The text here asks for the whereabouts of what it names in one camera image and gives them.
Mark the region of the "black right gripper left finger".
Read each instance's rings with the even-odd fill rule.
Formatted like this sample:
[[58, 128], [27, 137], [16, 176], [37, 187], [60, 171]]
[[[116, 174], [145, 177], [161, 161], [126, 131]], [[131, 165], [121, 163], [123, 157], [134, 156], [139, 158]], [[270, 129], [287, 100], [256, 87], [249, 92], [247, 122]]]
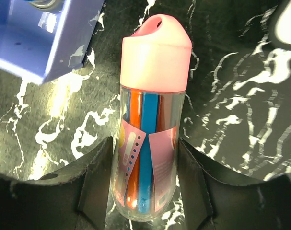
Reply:
[[113, 139], [38, 180], [0, 173], [0, 230], [102, 230]]

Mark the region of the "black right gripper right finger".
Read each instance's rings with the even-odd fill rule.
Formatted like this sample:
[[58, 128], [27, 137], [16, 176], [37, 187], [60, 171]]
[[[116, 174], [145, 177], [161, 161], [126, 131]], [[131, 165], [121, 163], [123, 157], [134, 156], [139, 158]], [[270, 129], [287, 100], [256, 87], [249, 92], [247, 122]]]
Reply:
[[291, 173], [261, 181], [180, 139], [178, 177], [189, 230], [291, 230]]

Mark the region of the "colourful pink-capped tube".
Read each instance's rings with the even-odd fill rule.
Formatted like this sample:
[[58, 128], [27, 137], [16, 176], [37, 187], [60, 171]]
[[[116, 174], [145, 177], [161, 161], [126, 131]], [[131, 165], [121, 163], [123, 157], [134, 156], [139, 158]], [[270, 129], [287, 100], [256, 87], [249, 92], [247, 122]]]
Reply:
[[155, 219], [173, 197], [191, 50], [181, 23], [165, 14], [151, 16], [123, 39], [111, 192], [130, 220]]

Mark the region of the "purple drawer bin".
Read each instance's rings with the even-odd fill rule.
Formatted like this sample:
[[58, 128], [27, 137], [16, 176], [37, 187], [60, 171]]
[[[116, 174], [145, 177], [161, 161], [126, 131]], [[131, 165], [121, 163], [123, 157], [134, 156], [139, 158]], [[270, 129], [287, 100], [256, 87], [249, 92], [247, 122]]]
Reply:
[[44, 11], [0, 0], [0, 69], [43, 84], [83, 67], [102, 0], [64, 0]]

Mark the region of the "clear jar of bands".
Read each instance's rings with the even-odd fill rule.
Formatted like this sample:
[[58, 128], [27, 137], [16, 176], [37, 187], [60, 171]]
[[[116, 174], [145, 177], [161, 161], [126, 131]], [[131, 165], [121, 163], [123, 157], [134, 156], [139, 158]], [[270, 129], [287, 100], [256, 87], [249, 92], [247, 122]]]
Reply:
[[37, 9], [50, 11], [63, 6], [63, 0], [28, 0]]

